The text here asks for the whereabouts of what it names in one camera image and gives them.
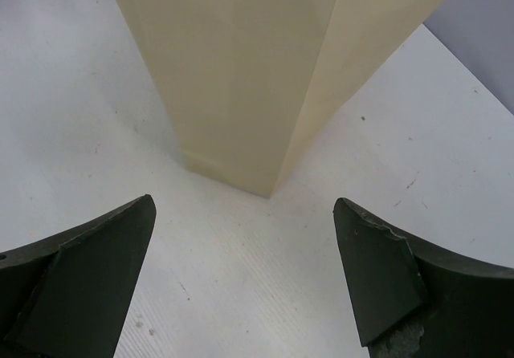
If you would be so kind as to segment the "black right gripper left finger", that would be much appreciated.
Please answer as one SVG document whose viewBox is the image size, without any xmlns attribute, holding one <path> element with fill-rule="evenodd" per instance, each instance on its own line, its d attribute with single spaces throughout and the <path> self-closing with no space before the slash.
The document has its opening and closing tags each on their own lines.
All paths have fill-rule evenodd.
<svg viewBox="0 0 514 358">
<path fill-rule="evenodd" d="M 1 253 L 3 357 L 112 357 L 156 220 L 148 194 Z"/>
</svg>

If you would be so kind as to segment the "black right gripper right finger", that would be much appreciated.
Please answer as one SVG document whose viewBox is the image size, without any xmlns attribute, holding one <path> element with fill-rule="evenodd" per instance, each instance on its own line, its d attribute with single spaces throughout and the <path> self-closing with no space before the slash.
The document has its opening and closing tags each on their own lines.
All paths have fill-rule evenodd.
<svg viewBox="0 0 514 358">
<path fill-rule="evenodd" d="M 372 357 L 511 357 L 513 270 L 437 246 L 337 199 L 337 245 Z"/>
</svg>

